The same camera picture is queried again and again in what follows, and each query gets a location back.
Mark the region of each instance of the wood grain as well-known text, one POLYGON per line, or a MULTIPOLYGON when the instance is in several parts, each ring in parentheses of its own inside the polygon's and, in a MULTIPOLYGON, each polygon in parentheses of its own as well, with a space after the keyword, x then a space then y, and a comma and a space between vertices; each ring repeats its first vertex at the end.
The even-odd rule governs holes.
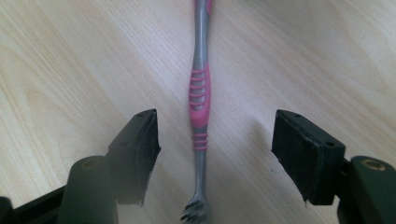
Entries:
MULTIPOLYGON (((192 1, 0 2, 0 195, 14 206, 103 155, 132 115, 159 111, 145 206, 121 223, 178 223, 193 193, 192 1)), ((396 166, 396 2, 216 0, 207 197, 214 223, 337 223, 304 204, 271 153, 275 112, 300 113, 396 166)))

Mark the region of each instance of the pink and gray toothbrush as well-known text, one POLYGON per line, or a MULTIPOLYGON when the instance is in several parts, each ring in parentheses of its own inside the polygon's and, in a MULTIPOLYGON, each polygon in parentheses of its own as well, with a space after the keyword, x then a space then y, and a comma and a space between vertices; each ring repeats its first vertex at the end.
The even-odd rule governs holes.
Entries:
POLYGON ((195 152, 195 193, 183 212, 182 223, 207 223, 205 199, 207 124, 210 108, 210 74, 207 62, 207 31, 212 0, 195 0, 195 50, 192 63, 189 110, 195 152))

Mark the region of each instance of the wooden table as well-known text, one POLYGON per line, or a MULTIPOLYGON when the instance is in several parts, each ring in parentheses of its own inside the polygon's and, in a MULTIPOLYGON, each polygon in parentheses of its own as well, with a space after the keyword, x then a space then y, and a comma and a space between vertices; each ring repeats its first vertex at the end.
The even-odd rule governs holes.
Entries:
MULTIPOLYGON (((185 0, 0 3, 0 195, 20 206, 104 155, 157 108, 159 155, 145 206, 121 223, 178 223, 193 194, 185 0)), ((337 223, 305 204, 271 153, 275 112, 311 119, 396 166, 396 2, 215 0, 207 197, 215 223, 337 223)))

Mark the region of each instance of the light wood surface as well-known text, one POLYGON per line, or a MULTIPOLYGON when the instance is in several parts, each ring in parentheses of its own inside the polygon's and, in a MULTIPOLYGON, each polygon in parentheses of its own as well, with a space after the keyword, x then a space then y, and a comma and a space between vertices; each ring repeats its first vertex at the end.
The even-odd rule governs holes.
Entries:
MULTIPOLYGON (((186 0, 0 1, 0 195, 15 207, 104 155, 157 108, 159 155, 145 206, 121 223, 178 223, 193 194, 186 0)), ((396 166, 396 2, 215 0, 207 198, 215 223, 337 223, 304 204, 271 153, 275 112, 300 113, 396 166)))

